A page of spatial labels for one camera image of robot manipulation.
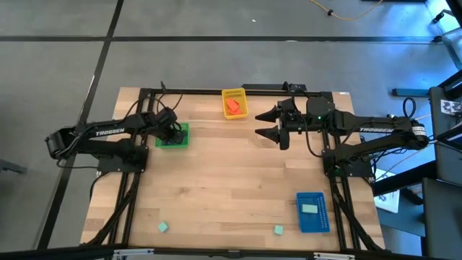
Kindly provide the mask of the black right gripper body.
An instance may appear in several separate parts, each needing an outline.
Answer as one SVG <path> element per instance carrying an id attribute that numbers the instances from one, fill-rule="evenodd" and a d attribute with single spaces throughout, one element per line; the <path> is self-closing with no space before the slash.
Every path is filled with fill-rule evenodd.
<path id="1" fill-rule="evenodd" d="M 301 134 L 306 131 L 307 124 L 305 117 L 296 109 L 294 101 L 289 98 L 280 100 L 276 106 L 279 115 L 279 148 L 288 150 L 290 142 L 290 132 Z"/>

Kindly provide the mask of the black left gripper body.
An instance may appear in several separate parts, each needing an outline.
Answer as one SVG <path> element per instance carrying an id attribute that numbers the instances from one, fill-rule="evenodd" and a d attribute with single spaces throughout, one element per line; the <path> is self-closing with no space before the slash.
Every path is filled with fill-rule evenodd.
<path id="1" fill-rule="evenodd" d="M 171 108 L 163 108 L 155 114 L 155 131 L 157 133 L 174 133 L 178 131 L 176 126 L 178 117 Z"/>

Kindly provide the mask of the green plastic basket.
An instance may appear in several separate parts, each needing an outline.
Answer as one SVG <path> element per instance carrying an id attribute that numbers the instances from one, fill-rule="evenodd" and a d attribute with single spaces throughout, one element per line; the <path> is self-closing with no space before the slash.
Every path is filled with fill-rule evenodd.
<path id="1" fill-rule="evenodd" d="M 188 123 L 177 123 L 176 126 L 178 127 L 178 130 L 181 130 L 181 129 L 187 129 L 188 130 L 188 136 L 184 139 L 183 143 L 180 144 L 180 145 L 171 146 L 171 147 L 161 147 L 160 146 L 160 141 L 170 141 L 171 139 L 176 138 L 175 137 L 175 132 L 174 132 L 173 137 L 171 139 L 167 139 L 167 140 L 156 139 L 155 147 L 160 148 L 160 149 L 185 149 L 185 148 L 187 148 L 188 145 L 189 145 L 189 139 L 190 139 L 189 124 Z"/>

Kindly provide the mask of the yellow plastic basket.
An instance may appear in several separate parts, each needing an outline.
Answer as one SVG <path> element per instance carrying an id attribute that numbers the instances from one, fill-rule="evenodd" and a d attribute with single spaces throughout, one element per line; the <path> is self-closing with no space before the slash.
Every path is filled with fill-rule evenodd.
<path id="1" fill-rule="evenodd" d="M 228 111 L 228 106 L 226 104 L 227 98 L 233 98 L 240 104 L 240 110 L 242 111 L 242 115 L 231 115 Z M 242 119 L 248 116 L 248 102 L 246 98 L 246 93 L 243 88 L 236 88 L 236 89 L 227 89 L 222 91 L 222 104 L 224 115 L 227 120 L 234 120 L 234 119 Z"/>

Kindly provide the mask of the blue plastic basket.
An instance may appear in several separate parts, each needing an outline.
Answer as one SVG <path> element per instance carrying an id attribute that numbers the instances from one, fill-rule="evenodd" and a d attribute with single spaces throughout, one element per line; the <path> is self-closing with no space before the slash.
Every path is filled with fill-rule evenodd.
<path id="1" fill-rule="evenodd" d="M 305 214 L 302 212 L 303 204 L 318 206 L 317 214 Z M 299 192 L 296 193 L 297 215 L 299 228 L 302 233 L 329 233 L 330 225 L 326 201 L 322 192 Z"/>

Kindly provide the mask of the blue floor bar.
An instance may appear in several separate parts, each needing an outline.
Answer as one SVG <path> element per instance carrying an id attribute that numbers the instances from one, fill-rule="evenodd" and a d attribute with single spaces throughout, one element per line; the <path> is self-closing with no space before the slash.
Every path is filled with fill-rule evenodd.
<path id="1" fill-rule="evenodd" d="M 405 98 L 427 98 L 430 96 L 428 89 L 404 89 L 395 88 L 391 90 L 392 96 Z"/>

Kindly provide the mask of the white paper sheet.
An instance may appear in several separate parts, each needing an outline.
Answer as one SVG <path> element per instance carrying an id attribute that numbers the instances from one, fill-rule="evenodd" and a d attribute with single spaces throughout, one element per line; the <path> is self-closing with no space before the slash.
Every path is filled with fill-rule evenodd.
<path id="1" fill-rule="evenodd" d="M 375 180 L 381 181 L 385 178 L 394 176 L 394 173 L 387 173 L 384 170 L 377 169 L 375 171 Z M 393 191 L 388 194 L 382 194 L 374 197 L 375 206 L 387 212 L 398 213 L 400 191 Z"/>

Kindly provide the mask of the dark grey cabinet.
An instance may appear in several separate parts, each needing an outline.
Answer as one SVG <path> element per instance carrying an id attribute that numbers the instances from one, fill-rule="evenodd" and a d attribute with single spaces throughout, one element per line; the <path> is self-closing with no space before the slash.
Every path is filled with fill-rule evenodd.
<path id="1" fill-rule="evenodd" d="M 426 255 L 462 260 L 462 186 L 422 181 Z"/>
<path id="2" fill-rule="evenodd" d="M 440 87 L 430 89 L 430 107 L 432 114 L 432 129 L 434 137 L 450 130 L 456 124 L 456 117 L 441 112 L 441 100 L 446 100 L 444 90 Z M 462 152 L 443 146 L 435 145 L 435 161 L 437 177 L 462 186 Z"/>

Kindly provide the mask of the black white patterned tag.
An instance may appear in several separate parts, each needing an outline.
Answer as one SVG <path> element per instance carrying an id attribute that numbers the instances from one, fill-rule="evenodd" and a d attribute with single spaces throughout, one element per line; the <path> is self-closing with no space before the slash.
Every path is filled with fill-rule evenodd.
<path id="1" fill-rule="evenodd" d="M 441 100 L 440 111 L 444 114 L 454 116 L 455 114 L 462 113 L 462 103 L 456 101 Z"/>

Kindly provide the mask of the black rig beam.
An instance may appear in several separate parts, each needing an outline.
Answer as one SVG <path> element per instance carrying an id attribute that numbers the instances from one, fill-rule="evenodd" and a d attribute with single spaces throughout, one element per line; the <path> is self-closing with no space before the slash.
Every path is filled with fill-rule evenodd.
<path id="1" fill-rule="evenodd" d="M 96 260 L 113 257 L 116 249 L 130 249 L 123 244 L 83 245 L 66 248 L 47 248 L 29 251 L 12 251 L 0 253 L 0 260 Z M 315 260 L 313 254 L 321 251 L 263 251 L 240 249 L 197 249 L 197 248 L 153 248 L 153 255 L 186 255 L 186 256 L 220 256 L 226 259 L 242 259 L 245 257 L 284 257 Z M 427 256 L 412 256 L 388 251 L 363 251 L 346 249 L 338 252 L 321 252 L 355 255 L 356 260 L 448 260 Z"/>

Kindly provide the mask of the black aluminium table frame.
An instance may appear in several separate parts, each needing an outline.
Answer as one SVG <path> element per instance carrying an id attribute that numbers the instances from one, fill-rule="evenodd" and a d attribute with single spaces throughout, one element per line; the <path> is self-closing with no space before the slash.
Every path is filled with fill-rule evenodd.
<path id="1" fill-rule="evenodd" d="M 281 151 L 259 137 L 253 118 L 228 121 L 217 90 L 189 90 L 177 109 L 190 125 L 187 149 L 151 148 L 126 221 L 131 246 L 155 248 L 339 250 L 357 245 L 331 197 L 336 186 L 307 140 Z M 296 193 L 326 196 L 330 232 L 302 233 Z M 166 222 L 161 233 L 158 225 Z M 284 228 L 274 234 L 274 226 Z"/>

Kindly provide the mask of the silver metal bracket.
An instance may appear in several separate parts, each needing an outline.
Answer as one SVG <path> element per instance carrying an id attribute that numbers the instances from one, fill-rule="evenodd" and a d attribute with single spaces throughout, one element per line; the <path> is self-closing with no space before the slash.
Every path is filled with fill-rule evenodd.
<path id="1" fill-rule="evenodd" d="M 356 260 L 355 255 L 342 254 L 342 253 L 321 253 L 315 252 L 313 254 L 315 260 Z"/>
<path id="2" fill-rule="evenodd" d="M 153 248 L 116 249 L 113 252 L 113 258 L 116 260 L 126 260 L 129 256 L 144 256 L 154 253 L 155 250 Z"/>

